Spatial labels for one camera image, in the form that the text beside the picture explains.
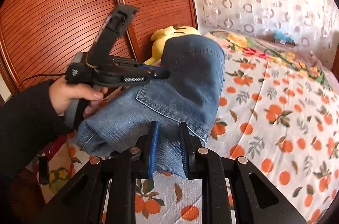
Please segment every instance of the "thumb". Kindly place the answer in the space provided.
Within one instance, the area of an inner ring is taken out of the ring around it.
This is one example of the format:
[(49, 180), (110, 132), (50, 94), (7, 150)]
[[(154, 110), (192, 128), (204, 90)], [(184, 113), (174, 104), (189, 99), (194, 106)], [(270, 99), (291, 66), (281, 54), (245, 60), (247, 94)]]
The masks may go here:
[(96, 91), (88, 84), (76, 84), (69, 86), (69, 98), (70, 99), (86, 99), (88, 101), (103, 100), (104, 94), (100, 91)]

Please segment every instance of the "denim fabric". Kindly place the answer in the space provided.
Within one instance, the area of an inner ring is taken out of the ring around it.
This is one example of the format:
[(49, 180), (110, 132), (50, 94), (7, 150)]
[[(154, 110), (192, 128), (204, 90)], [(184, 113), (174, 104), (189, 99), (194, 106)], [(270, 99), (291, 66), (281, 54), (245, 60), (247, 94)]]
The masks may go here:
[(124, 91), (80, 124), (75, 142), (91, 155), (109, 156), (134, 146), (147, 134), (150, 122), (157, 121), (156, 170), (185, 177), (178, 125), (186, 121), (190, 133), (206, 144), (218, 110), (224, 60), (222, 48), (206, 37), (169, 39), (161, 66), (170, 77)]

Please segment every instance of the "floral bedspread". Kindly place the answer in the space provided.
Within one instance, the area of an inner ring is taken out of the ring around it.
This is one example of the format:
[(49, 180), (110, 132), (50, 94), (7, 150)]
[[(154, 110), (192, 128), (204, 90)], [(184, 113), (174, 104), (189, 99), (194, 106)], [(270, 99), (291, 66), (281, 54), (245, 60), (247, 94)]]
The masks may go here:
[[(249, 158), (308, 224), (316, 223), (339, 189), (338, 95), (321, 70), (293, 53), (264, 53), (242, 36), (216, 35), (208, 34), (224, 48), (225, 82), (206, 147), (223, 157)], [(71, 138), (73, 175), (91, 156)], [(53, 172), (51, 186), (55, 179)], [(201, 189), (201, 181), (170, 173), (137, 180), (136, 222), (201, 223)], [(233, 205), (230, 190), (229, 200)]]

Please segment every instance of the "floral blanket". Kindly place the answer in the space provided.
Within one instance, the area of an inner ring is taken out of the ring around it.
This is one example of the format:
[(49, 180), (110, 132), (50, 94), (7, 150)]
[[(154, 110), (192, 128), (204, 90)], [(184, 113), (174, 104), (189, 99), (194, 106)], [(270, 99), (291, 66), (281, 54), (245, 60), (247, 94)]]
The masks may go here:
[[(308, 224), (316, 223), (339, 189), (338, 95), (321, 70), (303, 66), (295, 55), (264, 53), (240, 35), (216, 35), (208, 34), (224, 48), (225, 82), (206, 147), (223, 157), (249, 158)], [(72, 137), (71, 174), (91, 158)], [(51, 187), (55, 178), (53, 172)], [(135, 194), (136, 223), (202, 222), (201, 181), (155, 173), (136, 181)], [(232, 208), (230, 190), (229, 200)], [(231, 215), (235, 223), (234, 210)]]

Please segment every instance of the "yellow plush toy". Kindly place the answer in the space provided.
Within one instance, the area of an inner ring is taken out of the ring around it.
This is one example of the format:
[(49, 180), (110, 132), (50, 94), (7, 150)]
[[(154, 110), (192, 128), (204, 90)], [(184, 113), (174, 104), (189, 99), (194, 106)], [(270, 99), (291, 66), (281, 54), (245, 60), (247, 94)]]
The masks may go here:
[(201, 34), (198, 30), (190, 26), (181, 26), (177, 29), (175, 29), (173, 26), (170, 26), (165, 29), (155, 31), (150, 38), (151, 41), (154, 41), (154, 44), (152, 46), (152, 57), (145, 61), (145, 64), (152, 65), (156, 61), (160, 60), (162, 52), (164, 51), (166, 41), (172, 37), (179, 37), (182, 35)]

